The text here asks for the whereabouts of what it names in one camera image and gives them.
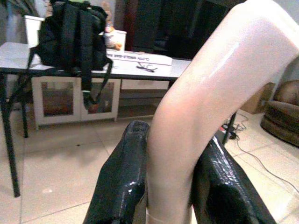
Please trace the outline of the white cabinet with glass doors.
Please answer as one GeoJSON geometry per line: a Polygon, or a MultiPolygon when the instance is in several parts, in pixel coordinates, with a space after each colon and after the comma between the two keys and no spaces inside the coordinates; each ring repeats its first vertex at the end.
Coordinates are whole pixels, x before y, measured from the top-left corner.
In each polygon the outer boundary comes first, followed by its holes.
{"type": "MultiPolygon", "coordinates": [[[[96,96],[103,79],[92,80],[96,96]]],[[[85,109],[81,80],[65,77],[32,79],[36,126],[98,119],[152,115],[168,89],[167,81],[126,80],[110,78],[100,103],[85,109]]]]}

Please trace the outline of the plush toy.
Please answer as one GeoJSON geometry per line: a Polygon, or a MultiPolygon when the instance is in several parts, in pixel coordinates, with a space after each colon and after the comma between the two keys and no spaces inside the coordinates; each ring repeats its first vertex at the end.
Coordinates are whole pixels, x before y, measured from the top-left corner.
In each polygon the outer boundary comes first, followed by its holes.
{"type": "Polygon", "coordinates": [[[107,14],[105,34],[104,34],[106,47],[109,49],[115,49],[117,51],[120,51],[122,48],[122,43],[117,41],[117,38],[115,36],[116,31],[112,23],[112,10],[110,4],[107,0],[102,0],[100,6],[107,14]]]}

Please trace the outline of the black power strip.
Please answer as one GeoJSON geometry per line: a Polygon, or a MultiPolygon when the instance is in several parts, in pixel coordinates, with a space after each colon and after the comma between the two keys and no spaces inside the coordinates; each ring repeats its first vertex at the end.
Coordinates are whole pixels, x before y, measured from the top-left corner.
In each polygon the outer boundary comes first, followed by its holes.
{"type": "Polygon", "coordinates": [[[223,124],[220,127],[220,131],[224,134],[224,139],[236,140],[238,137],[236,129],[234,127],[229,127],[228,124],[223,124]]]}

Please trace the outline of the flat white printed box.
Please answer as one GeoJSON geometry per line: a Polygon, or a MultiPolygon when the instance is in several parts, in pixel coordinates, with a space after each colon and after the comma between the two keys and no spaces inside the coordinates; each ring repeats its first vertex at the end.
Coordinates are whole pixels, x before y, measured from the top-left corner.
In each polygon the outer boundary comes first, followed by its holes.
{"type": "Polygon", "coordinates": [[[107,49],[107,57],[114,61],[151,63],[171,66],[172,58],[164,55],[107,49]]]}

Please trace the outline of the grey table with black legs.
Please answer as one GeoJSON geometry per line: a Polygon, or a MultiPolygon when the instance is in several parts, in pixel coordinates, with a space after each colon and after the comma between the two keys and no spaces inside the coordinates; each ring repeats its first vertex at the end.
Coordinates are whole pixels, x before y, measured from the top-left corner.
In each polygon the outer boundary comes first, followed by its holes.
{"type": "MultiPolygon", "coordinates": [[[[17,176],[17,168],[15,162],[15,153],[13,140],[11,135],[10,112],[14,100],[17,97],[23,96],[24,84],[17,87],[10,98],[6,95],[6,76],[18,75],[20,77],[28,75],[33,77],[65,77],[76,81],[80,75],[72,75],[69,72],[58,70],[54,71],[52,67],[41,64],[41,60],[33,57],[33,65],[27,69],[30,55],[30,48],[27,44],[6,42],[0,46],[0,107],[2,114],[2,122],[5,133],[5,140],[7,145],[7,156],[9,161],[13,195],[19,197],[20,187],[17,176]]],[[[112,79],[126,79],[126,80],[146,80],[146,81],[169,81],[175,82],[183,71],[190,64],[187,59],[172,59],[172,65],[157,65],[157,71],[154,73],[147,72],[136,68],[137,62],[114,61],[110,74],[112,79]]]]}

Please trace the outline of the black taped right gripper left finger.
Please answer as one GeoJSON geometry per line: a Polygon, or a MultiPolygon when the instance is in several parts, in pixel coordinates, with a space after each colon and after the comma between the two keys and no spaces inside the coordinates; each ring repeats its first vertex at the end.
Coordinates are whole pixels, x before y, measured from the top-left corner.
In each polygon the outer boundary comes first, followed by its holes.
{"type": "Polygon", "coordinates": [[[146,224],[149,125],[131,121],[102,166],[83,224],[146,224]]]}

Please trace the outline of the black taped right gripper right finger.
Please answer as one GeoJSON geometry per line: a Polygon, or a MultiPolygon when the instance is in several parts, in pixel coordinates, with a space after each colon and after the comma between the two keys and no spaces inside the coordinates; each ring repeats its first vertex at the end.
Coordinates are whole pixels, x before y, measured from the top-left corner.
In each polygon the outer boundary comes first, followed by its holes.
{"type": "Polygon", "coordinates": [[[277,224],[243,168],[212,138],[193,173],[198,224],[277,224]]]}

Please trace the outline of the cardboard box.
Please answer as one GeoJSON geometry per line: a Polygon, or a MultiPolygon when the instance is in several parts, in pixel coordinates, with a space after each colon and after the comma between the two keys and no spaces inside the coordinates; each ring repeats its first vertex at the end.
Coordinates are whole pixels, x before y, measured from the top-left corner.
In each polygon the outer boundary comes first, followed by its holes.
{"type": "Polygon", "coordinates": [[[255,93],[245,104],[240,108],[250,114],[262,113],[266,103],[271,98],[275,84],[272,82],[264,85],[257,93],[255,93]]]}

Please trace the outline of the black eyeglasses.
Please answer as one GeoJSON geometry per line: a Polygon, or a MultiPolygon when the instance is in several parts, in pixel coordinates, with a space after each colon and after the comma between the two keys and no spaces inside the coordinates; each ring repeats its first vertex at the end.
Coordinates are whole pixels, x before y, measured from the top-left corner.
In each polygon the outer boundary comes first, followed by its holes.
{"type": "Polygon", "coordinates": [[[138,62],[138,64],[136,65],[136,68],[137,69],[140,69],[140,70],[144,70],[144,71],[147,71],[147,72],[151,72],[151,73],[154,73],[157,68],[152,68],[151,65],[145,65],[145,64],[141,64],[140,62],[138,62]]]}

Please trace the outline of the black backpack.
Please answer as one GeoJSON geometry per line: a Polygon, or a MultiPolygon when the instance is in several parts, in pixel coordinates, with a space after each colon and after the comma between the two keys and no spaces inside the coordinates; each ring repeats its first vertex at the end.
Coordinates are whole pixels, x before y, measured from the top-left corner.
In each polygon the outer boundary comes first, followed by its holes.
{"type": "Polygon", "coordinates": [[[30,48],[27,68],[38,55],[48,72],[65,70],[81,78],[85,109],[100,103],[113,61],[107,57],[104,38],[107,13],[89,1],[50,0],[52,15],[45,18],[38,32],[38,45],[30,48]],[[107,66],[104,80],[92,96],[92,71],[107,66]]]}

